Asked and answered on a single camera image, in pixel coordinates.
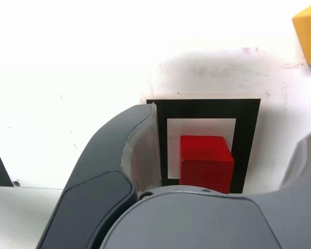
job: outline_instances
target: red cube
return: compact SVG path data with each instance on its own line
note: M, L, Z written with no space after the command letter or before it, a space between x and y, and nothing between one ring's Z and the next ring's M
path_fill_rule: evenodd
M181 136L180 185L229 193L234 159L221 136Z

